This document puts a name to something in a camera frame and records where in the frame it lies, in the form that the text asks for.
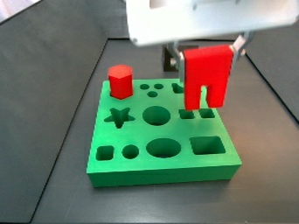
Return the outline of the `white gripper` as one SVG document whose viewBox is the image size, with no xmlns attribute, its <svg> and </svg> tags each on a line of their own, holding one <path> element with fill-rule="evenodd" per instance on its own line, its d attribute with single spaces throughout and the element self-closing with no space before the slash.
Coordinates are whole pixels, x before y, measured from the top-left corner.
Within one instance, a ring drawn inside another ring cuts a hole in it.
<svg viewBox="0 0 299 224">
<path fill-rule="evenodd" d="M 169 43 L 180 82 L 184 56 L 179 40 L 239 33 L 229 46 L 231 67 L 245 54 L 252 31 L 287 26 L 299 18 L 299 0 L 125 0 L 127 26 L 137 46 Z"/>
</svg>

